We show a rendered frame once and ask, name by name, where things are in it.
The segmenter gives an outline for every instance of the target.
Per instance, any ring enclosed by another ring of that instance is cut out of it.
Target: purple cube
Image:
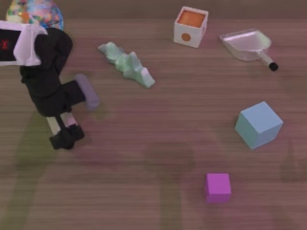
[[[206,181],[208,203],[225,203],[230,199],[231,186],[228,173],[208,173]]]

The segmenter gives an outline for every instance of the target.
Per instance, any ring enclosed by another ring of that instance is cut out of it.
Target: brown table surface
[[[257,27],[271,72],[234,59],[218,35]],[[172,42],[173,20],[72,20],[62,73],[89,76],[101,106],[74,115],[86,132],[52,150],[17,67],[0,72],[0,230],[303,230],[307,219],[307,21],[214,21],[200,48]],[[125,80],[98,45],[135,51],[156,80]],[[266,101],[283,119],[273,142],[249,150],[239,112]],[[230,173],[233,195],[204,201],[206,173]]]

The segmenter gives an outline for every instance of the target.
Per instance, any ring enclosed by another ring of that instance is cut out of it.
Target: blue cube
[[[235,129],[253,150],[274,140],[282,125],[283,121],[271,107],[261,102],[240,112]]]

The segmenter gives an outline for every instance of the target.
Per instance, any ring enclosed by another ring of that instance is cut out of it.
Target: cube
[[[208,203],[225,203],[231,197],[228,173],[208,173],[206,180],[206,200]]]
[[[206,32],[209,12],[182,7],[174,25],[174,42],[198,48]]]
[[[235,130],[250,149],[254,150],[274,140],[283,121],[266,102],[240,112]]]

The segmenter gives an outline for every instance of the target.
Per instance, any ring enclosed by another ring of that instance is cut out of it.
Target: patterned globe
[[[7,10],[6,20],[64,29],[62,13],[53,0],[13,0]]]

